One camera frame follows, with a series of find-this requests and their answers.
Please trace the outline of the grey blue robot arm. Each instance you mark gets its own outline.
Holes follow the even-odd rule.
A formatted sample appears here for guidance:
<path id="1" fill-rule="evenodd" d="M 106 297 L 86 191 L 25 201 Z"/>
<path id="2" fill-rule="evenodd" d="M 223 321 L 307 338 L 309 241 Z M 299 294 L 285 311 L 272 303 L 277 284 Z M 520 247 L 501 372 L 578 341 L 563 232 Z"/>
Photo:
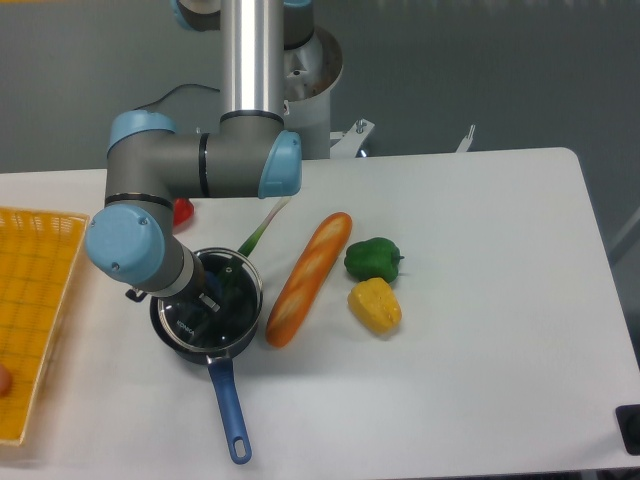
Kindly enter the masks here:
<path id="1" fill-rule="evenodd" d="M 176 1 L 185 28 L 219 31 L 222 113 L 216 134 L 181 135 L 136 109 L 111 127 L 103 209 L 86 253 L 112 279 L 157 298 L 217 309 L 201 261 L 173 233 L 178 198 L 282 197 L 301 186 L 298 134 L 285 128 L 287 1 Z"/>

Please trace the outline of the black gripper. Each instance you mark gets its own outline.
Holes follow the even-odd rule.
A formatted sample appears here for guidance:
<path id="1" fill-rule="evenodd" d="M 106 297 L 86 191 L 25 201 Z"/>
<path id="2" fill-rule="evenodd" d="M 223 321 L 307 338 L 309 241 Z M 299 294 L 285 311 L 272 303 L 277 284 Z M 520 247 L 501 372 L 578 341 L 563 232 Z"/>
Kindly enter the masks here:
<path id="1" fill-rule="evenodd" d="M 195 254 L 185 254 L 181 273 L 171 285 L 155 292 L 146 292 L 136 288 L 130 288 L 125 292 L 125 297 L 136 303 L 142 302 L 148 295 L 165 301 L 181 301 L 198 298 L 198 300 L 211 311 L 218 312 L 220 305 L 214 299 L 203 293 L 205 291 L 205 285 L 205 270 L 202 262 Z"/>

